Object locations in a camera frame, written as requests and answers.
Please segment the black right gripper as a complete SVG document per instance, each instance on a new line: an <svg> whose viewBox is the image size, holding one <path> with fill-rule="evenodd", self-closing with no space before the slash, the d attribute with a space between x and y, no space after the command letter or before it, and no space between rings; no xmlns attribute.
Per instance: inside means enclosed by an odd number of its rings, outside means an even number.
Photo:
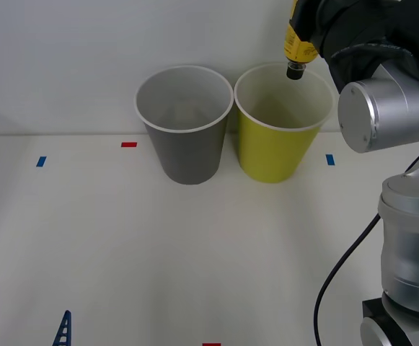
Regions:
<svg viewBox="0 0 419 346"><path fill-rule="evenodd" d="M300 41L321 49L325 38L325 7L329 1L297 1L296 35Z"/></svg>

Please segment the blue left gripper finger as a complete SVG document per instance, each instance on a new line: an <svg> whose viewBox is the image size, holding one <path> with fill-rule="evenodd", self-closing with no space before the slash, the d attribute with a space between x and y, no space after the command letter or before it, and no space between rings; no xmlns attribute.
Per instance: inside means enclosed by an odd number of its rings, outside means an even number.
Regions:
<svg viewBox="0 0 419 346"><path fill-rule="evenodd" d="M71 346L71 312L66 310L52 346Z"/></svg>

